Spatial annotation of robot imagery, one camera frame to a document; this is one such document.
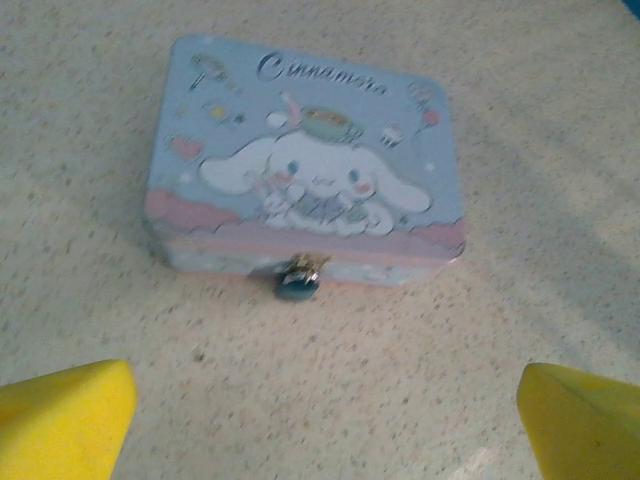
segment white speckled surface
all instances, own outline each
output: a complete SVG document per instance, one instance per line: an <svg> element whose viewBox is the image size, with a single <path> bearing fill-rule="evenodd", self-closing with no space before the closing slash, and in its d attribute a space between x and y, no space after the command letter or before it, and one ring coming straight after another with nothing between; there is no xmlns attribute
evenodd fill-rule
<svg viewBox="0 0 640 480"><path fill-rule="evenodd" d="M640 383L640 23L610 1L4 0L0 384L109 357L124 479L539 479L529 361ZM168 49L201 32L426 74L469 228L429 284L183 276L140 206Z"/></svg>

